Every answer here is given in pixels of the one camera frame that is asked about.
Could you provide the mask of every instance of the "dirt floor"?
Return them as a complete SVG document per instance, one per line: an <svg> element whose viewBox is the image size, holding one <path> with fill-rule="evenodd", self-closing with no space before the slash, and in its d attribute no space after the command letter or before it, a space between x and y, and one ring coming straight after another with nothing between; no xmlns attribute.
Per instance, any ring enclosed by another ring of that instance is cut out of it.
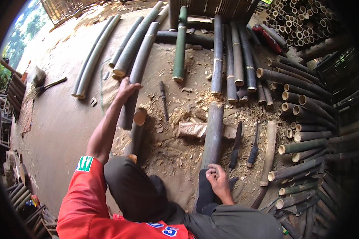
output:
<svg viewBox="0 0 359 239"><path fill-rule="evenodd" d="M133 2L131 6L151 7L156 1ZM23 72L32 60L47 74L46 83L67 77L67 82L48 89L34 101L31 130L22 134L19 124L12 124L11 147L23 155L26 169L31 175L33 193L40 201L47 204L54 215L58 211L63 197L67 192L69 181L74 173L80 156L85 155L86 144L91 133L100 122L104 111L117 93L118 82L109 77L101 80L100 72L105 74L111 69L106 60L110 59L120 45L127 29L137 16L146 15L149 10L132 11L121 10L122 20L111 34L103 53L98 60L98 66L92 75L92 81L85 100L72 97L71 91L86 58L92 42L105 24L105 17L114 14L118 5L98 6L78 19L71 19L51 33L50 28L43 28L26 49L19 64L18 70ZM253 17L250 24L260 21ZM168 19L162 26L167 30ZM168 44L154 44L144 73L137 106L148 110L148 120L144 129L144 136L139 153L138 164L145 169L148 175L158 175L165 183L168 198L177 202L186 211L191 212L196 197L198 172L201 167L203 144L202 140L178 138L178 122L188 121L191 117L207 120L208 105L212 101L225 101L222 97L210 95L211 82L206 76L212 73L213 52L210 50L186 50L187 72L185 80L178 84L171 79L175 46ZM263 48L258 50L257 57L266 65L267 57L273 55ZM163 81L167 86L168 112L170 121L165 122L162 100L158 82ZM192 93L182 92L183 87L193 89ZM239 177L233 190L236 203L251 206L260 192L258 185L263 167L266 149L267 121L278 122L278 145L288 139L284 130L289 122L280 119L275 113L281 104L280 91L272 92L275 106L265 109L256 102L256 96L243 104L232 106L226 103L224 110L224 124L236 127L239 121L243 122L244 136L239 151L239 161L236 169L229 173L229 178ZM89 101L95 97L98 104L91 107ZM259 130L259 151L252 169L246 167L246 161L252 147L255 135L255 122L263 119ZM129 138L126 131L116 132L112 154L122 155L124 146ZM234 140L222 139L220 164L228 169L230 153ZM284 167L276 153L275 168ZM275 200L278 185L270 184L260 208ZM111 213L119 211L114 199L107 192L107 204Z"/></svg>

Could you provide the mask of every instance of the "wood piece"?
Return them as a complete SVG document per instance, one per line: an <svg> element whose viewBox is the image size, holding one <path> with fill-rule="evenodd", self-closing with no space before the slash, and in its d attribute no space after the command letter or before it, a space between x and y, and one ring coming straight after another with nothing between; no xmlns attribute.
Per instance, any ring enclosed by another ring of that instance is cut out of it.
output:
<svg viewBox="0 0 359 239"><path fill-rule="evenodd" d="M267 146L266 146L266 153L264 155L262 175L261 175L261 179L259 180L259 185L263 187L269 184L268 175L270 171L273 169L276 133L277 133L277 122L271 120L267 123Z"/></svg>
<svg viewBox="0 0 359 239"><path fill-rule="evenodd" d="M173 76L172 79L178 82L182 82L184 78L185 70L185 37L186 37L186 25L187 25L187 7L181 7L179 12L180 21L178 23L178 33L176 41L176 52L174 55Z"/></svg>
<svg viewBox="0 0 359 239"><path fill-rule="evenodd" d="M142 22L143 19L144 19L143 16L137 17L137 19L134 21L134 23L130 27L128 34L125 36L121 45L118 47L118 49L116 50L115 54L113 55L112 59L109 62L109 66L111 68L115 67L115 64L117 63L118 58L120 57L122 51L125 49L126 44L128 43L129 39L132 37L133 33L135 32L138 25Z"/></svg>
<svg viewBox="0 0 359 239"><path fill-rule="evenodd" d="M323 157L318 157L316 159L310 160L305 163L301 163L298 165L294 165L291 167L287 167L285 169L277 170L277 171L271 171L269 172L268 179L270 182L278 180L278 179L284 179L293 175L297 175L301 172L304 172L306 170L309 170L315 166L318 166L323 162Z"/></svg>
<svg viewBox="0 0 359 239"><path fill-rule="evenodd" d="M218 163L223 129L224 104L212 102L207 118L205 147L202 154L201 170L207 165Z"/></svg>
<svg viewBox="0 0 359 239"><path fill-rule="evenodd" d="M275 202L275 206L278 209L282 209L284 207L289 207L294 204L306 201L307 199L311 198L315 194L316 194L316 190L312 189L312 190L304 191L301 194L298 194L298 195L295 195L292 197L280 198Z"/></svg>
<svg viewBox="0 0 359 239"><path fill-rule="evenodd" d="M243 86L244 84L244 70L241 44L239 41L237 23L230 21L231 38L233 43L233 55L234 55L234 83L236 86Z"/></svg>
<svg viewBox="0 0 359 239"><path fill-rule="evenodd" d="M115 64L113 70L115 75L119 77L124 77L126 75L129 65L133 60L133 57L130 56L135 55L135 53L141 48L140 46L142 45L141 43L144 40L144 36L146 36L145 34L148 31L150 24L157 17L158 11L161 9L162 5L163 2L158 1L143 21L138 25Z"/></svg>
<svg viewBox="0 0 359 239"><path fill-rule="evenodd" d="M238 24L239 36L241 39L242 55L247 79L247 91L254 93L256 87L256 69L254 68L253 56L251 55L250 44L247 39L247 31L243 24Z"/></svg>
<svg viewBox="0 0 359 239"><path fill-rule="evenodd" d="M160 24L158 22L153 22L146 35L142 41L140 50L137 53L135 64L133 65L132 72L130 73L129 82L131 84L141 83L142 77L144 75L146 63L149 58L150 50L154 42L154 36L157 33ZM131 95L126 103L122 106L120 117L119 117L119 127L125 130L131 130L133 125L133 118L135 112L135 106L137 103L139 90L135 90L133 95Z"/></svg>
<svg viewBox="0 0 359 239"><path fill-rule="evenodd" d="M222 17L214 16L214 65L211 78L210 92L213 95L220 95L222 92L222 64L223 64L223 31Z"/></svg>

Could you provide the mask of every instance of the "dark bamboo pole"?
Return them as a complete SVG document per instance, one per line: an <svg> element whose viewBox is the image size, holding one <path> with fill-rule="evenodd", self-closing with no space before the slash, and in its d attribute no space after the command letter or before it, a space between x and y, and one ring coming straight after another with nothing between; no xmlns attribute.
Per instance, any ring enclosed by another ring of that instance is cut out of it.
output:
<svg viewBox="0 0 359 239"><path fill-rule="evenodd" d="M253 56L250 50L250 44L247 39L246 28L242 24L238 24L239 36L241 39L242 55L244 57L247 91L256 92L256 69L254 68Z"/></svg>
<svg viewBox="0 0 359 239"><path fill-rule="evenodd" d="M133 65L132 72L130 73L129 82L131 84L141 83L142 77L144 75L146 63L149 58L150 50L154 42L154 36L156 35L160 24L158 22L153 22L146 35L142 41L140 50L137 53L135 63ZM133 125L133 117L135 105L137 103L139 90L135 90L133 95L131 95L126 103L122 106L120 117L119 117L119 127L125 130L131 130Z"/></svg>
<svg viewBox="0 0 359 239"><path fill-rule="evenodd" d="M129 68L130 63L133 60L133 56L136 52L139 51L141 42L144 39L146 31L148 30L150 24L158 15L158 11L163 5L162 1L158 1L144 20L138 25L137 29L134 31L133 35L126 44L124 50L122 51L120 57L118 58L117 63L113 69L113 72L116 76L124 77L126 71Z"/></svg>
<svg viewBox="0 0 359 239"><path fill-rule="evenodd" d="M268 175L269 172L273 169L276 133L277 133L277 122L274 120L267 122L267 146L266 146L266 153L264 155L262 175L261 175L261 179L259 180L259 185L263 187L269 184Z"/></svg>
<svg viewBox="0 0 359 239"><path fill-rule="evenodd" d="M137 19L134 21L133 25L130 27L128 34L125 36L121 45L118 47L117 51L113 55L112 60L110 60L110 62L109 62L109 66L111 68L115 67L115 64L117 63L117 60L120 57L122 51L124 50L126 44L128 43L128 41L132 37L134 31L137 29L138 25L142 22L143 19L144 19L143 16L137 17Z"/></svg>
<svg viewBox="0 0 359 239"><path fill-rule="evenodd" d="M187 25L187 7L181 7L179 12L180 21L178 23L178 34L176 41L176 52L174 55L173 76L172 79L178 82L183 81L185 72L185 37Z"/></svg>
<svg viewBox="0 0 359 239"><path fill-rule="evenodd" d="M288 153L295 153L295 152L301 152L305 150L310 150L317 147L326 146L328 143L328 140L325 138L310 140L310 141L304 141L299 143L289 143L287 145L281 145L278 148L278 152L281 155L288 154Z"/></svg>
<svg viewBox="0 0 359 239"><path fill-rule="evenodd" d="M214 67L211 78L210 92L213 95L220 95L222 91L222 65L223 65L223 31L222 17L214 16Z"/></svg>
<svg viewBox="0 0 359 239"><path fill-rule="evenodd" d="M241 44L239 41L237 23L230 21L231 38L233 43L233 54L234 54L234 83L236 86L243 86L244 84L244 70L243 70L243 59Z"/></svg>
<svg viewBox="0 0 359 239"><path fill-rule="evenodd" d="M80 84L81 81L81 77L83 75L83 72L85 70L86 64L88 63L88 60L90 58L90 56L92 55L93 50L95 49L97 42L100 40L101 36L103 35L105 29L108 27L109 23L113 20L114 16L110 16L108 21L105 23L103 29L100 31L100 34L97 36L97 38L95 39L95 41L93 42L92 48L89 50L88 55L86 56L86 59L84 60L80 73L78 74L78 77L76 79L76 83L75 86L73 87L73 91L72 91L72 96L76 97L77 96L77 89L78 89L78 85Z"/></svg>
<svg viewBox="0 0 359 239"><path fill-rule="evenodd" d="M271 171L269 172L268 179L270 182L272 182L278 179L284 179L293 175L297 175L303 171L309 170L317 165L320 165L321 162L323 162L323 157L318 157L308 162L287 167L285 169L281 169L278 171Z"/></svg>
<svg viewBox="0 0 359 239"><path fill-rule="evenodd" d="M205 147L202 155L201 170L207 165L218 163L223 130L224 104L212 102L207 118Z"/></svg>
<svg viewBox="0 0 359 239"><path fill-rule="evenodd" d="M283 89L284 91L287 91L287 92L292 92L292 93L295 93L295 94L299 94L299 95L302 95L304 94L305 96L308 96L312 99L316 99L316 100L326 100L324 97L320 96L320 95L317 95L315 93L312 93L306 89L302 89L300 87L296 87L296 86L293 86L291 84L284 84L283 86Z"/></svg>
<svg viewBox="0 0 359 239"><path fill-rule="evenodd" d="M225 50L226 50L226 83L227 83L227 100L230 103L236 103L237 89L234 83L234 55L233 55L233 43L231 41L230 28L227 24L224 24L225 30Z"/></svg>
<svg viewBox="0 0 359 239"><path fill-rule="evenodd" d="M275 206L278 209L282 209L284 207L289 207L294 204L306 201L307 199L314 196L316 193L317 193L317 191L315 189L312 189L312 190L308 190L308 191L303 191L301 194L298 194L296 196L280 198L275 202Z"/></svg>
<svg viewBox="0 0 359 239"><path fill-rule="evenodd" d="M301 87L303 89L311 91L313 93L320 94L328 99L333 97L331 93L325 91L324 89L320 88L317 85L309 84L307 82L304 82L300 79L297 79L297 78L294 78L291 76L288 76L286 74L281 74L279 72L273 72L271 70L267 70L267 69L263 69L263 68L258 68L256 74L257 74L258 78L276 81L276 82L283 83L283 84L292 84L297 87Z"/></svg>

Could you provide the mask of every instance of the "bamboo pole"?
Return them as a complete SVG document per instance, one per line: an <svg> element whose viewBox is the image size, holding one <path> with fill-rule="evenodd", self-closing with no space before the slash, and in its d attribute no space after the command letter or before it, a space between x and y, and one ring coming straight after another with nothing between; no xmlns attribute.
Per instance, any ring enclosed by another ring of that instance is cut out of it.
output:
<svg viewBox="0 0 359 239"><path fill-rule="evenodd" d="M294 78L291 76L288 76L286 74L281 74L279 72L273 72L271 70L267 70L267 69L263 69L263 68L258 68L256 74L257 74L258 78L276 81L276 82L283 83L283 84L292 84L297 87L311 91L313 93L320 94L328 99L333 97L331 93L325 91L324 89L320 88L317 85L309 84L307 82L304 82L300 79L297 79L297 78Z"/></svg>
<svg viewBox="0 0 359 239"><path fill-rule="evenodd" d="M144 19L143 16L137 17L137 19L134 21L133 25L130 27L128 34L125 36L121 45L118 47L117 51L113 55L112 60L110 60L110 62L109 62L109 66L111 68L115 67L115 64L117 63L118 58L120 57L122 51L125 49L126 44L128 43L129 39L132 37L133 33L135 32L138 25L142 22L143 19Z"/></svg>
<svg viewBox="0 0 359 239"><path fill-rule="evenodd" d="M118 58L117 63L115 64L113 69L115 75L119 77L125 76L126 71L128 70L130 63L133 60L133 57L131 56L139 51L146 31L148 30L150 24L157 17L158 11L161 9L162 5L163 2L158 1L152 10L148 13L148 15L143 19L143 21L138 25L137 29L134 31L120 57Z"/></svg>
<svg viewBox="0 0 359 239"><path fill-rule="evenodd" d="M149 58L150 50L154 42L154 36L156 35L160 24L153 22L142 41L140 50L137 53L135 63L133 65L132 72L130 73L129 82L131 84L141 83L144 75L145 67ZM128 98L126 103L122 106L119 127L125 130L131 130L133 125L133 117L135 106L137 103L139 90L135 90L134 93Z"/></svg>
<svg viewBox="0 0 359 239"><path fill-rule="evenodd" d="M268 175L270 171L273 169L276 133L277 133L277 122L271 120L267 123L267 146L266 146L266 153L264 155L262 175L261 175L261 179L259 180L259 185L263 187L266 187L269 184Z"/></svg>
<svg viewBox="0 0 359 239"><path fill-rule="evenodd" d="M89 57L89 60L85 66L85 69L83 71L80 83L77 88L76 97L79 99L85 99L86 92L90 83L90 80L92 78L93 71L96 67L97 61L101 55L102 50L104 49L104 46L112 33L113 29L116 27L118 22L120 21L121 15L117 14L112 21L109 23L109 25L106 27L104 33L101 35L100 39L98 40L96 47L93 49L92 54Z"/></svg>
<svg viewBox="0 0 359 239"><path fill-rule="evenodd" d="M236 86L243 86L244 84L244 70L243 70L243 59L241 44L239 41L237 23L230 21L231 38L233 43L233 54L234 54L234 83Z"/></svg>
<svg viewBox="0 0 359 239"><path fill-rule="evenodd" d="M187 25L187 7L181 7L179 12L180 21L178 23L178 33L176 41L176 52L174 55L173 76L172 79L182 82L185 72L185 37Z"/></svg>
<svg viewBox="0 0 359 239"><path fill-rule="evenodd" d="M103 35L105 29L108 27L109 23L113 20L114 16L110 16L108 21L105 23L105 26L103 27L103 29L101 30L100 34L97 36L97 38L95 39L95 41L93 42L93 45L92 45L92 48L89 50L88 52L88 55L86 56L86 59L84 60L83 64L82 64L82 67L81 67L81 70L80 70L80 73L78 74L78 77L76 79L76 83L75 83L75 86L73 87L73 91L72 91L72 96L74 97L77 97L77 90L78 90L78 85L80 84L81 82L81 77L84 73L84 70L85 70L85 67L86 67L86 64L88 63L88 60L89 58L91 57L92 55L92 52L93 50L95 49L98 41L100 40L101 36Z"/></svg>
<svg viewBox="0 0 359 239"><path fill-rule="evenodd" d="M298 194L297 196L280 198L275 202L275 206L278 209L289 207L294 204L306 201L307 199L314 196L316 193L317 191L315 189L312 189L308 191L303 191L301 194Z"/></svg>
<svg viewBox="0 0 359 239"><path fill-rule="evenodd" d="M227 100L230 103L236 103L237 89L234 83L234 55L233 55L233 44L231 41L230 28L227 24L224 24L225 30L225 56L226 56L226 84L227 84Z"/></svg>
<svg viewBox="0 0 359 239"><path fill-rule="evenodd" d="M242 25L238 25L239 36L241 39L242 55L244 57L246 79L247 79L247 91L256 92L256 69L254 68L253 56L250 51L250 44L247 39L246 28Z"/></svg>
<svg viewBox="0 0 359 239"><path fill-rule="evenodd" d="M223 129L224 104L212 102L207 118L205 147L202 154L201 170L207 165L218 163Z"/></svg>
<svg viewBox="0 0 359 239"><path fill-rule="evenodd" d="M309 170L317 165L320 165L321 162L323 162L323 157L318 157L308 162L287 167L285 169L271 171L269 172L268 179L270 182L272 182L278 179L284 179L293 175L297 175L303 171Z"/></svg>
<svg viewBox="0 0 359 239"><path fill-rule="evenodd" d="M294 135L294 141L296 143L315 140L318 138L330 138L332 137L331 131L321 131L321 132L296 132Z"/></svg>
<svg viewBox="0 0 359 239"><path fill-rule="evenodd" d="M223 31L222 17L214 16L214 65L211 78L210 92L213 95L220 95L222 91L222 64L223 64Z"/></svg>

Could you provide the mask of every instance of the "red jersey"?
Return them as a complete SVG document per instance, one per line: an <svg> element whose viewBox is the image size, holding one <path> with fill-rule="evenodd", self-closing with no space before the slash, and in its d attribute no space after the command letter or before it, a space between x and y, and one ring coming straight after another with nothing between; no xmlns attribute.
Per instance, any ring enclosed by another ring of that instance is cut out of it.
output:
<svg viewBox="0 0 359 239"><path fill-rule="evenodd" d="M64 238L195 239L184 225L130 222L109 217L104 168L95 158L81 158L58 214L58 236Z"/></svg>

